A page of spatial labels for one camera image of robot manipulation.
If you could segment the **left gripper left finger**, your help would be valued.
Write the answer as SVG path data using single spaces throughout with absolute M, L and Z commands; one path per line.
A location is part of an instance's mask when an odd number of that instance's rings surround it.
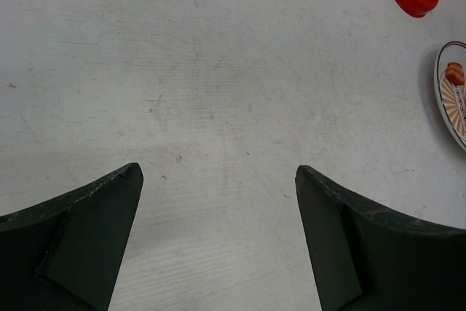
M 141 198 L 129 163 L 1 217 L 2 310 L 107 310 Z

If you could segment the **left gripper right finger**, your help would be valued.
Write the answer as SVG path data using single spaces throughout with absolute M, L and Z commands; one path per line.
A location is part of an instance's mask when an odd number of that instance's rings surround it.
M 323 310 L 463 310 L 465 231 L 344 188 L 308 165 L 296 194 Z

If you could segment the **brown braised meat piece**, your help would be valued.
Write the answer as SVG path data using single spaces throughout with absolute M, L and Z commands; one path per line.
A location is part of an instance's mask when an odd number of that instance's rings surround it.
M 461 86 L 465 84 L 465 73 L 461 64 L 450 62 L 445 70 L 445 78 L 452 84 Z

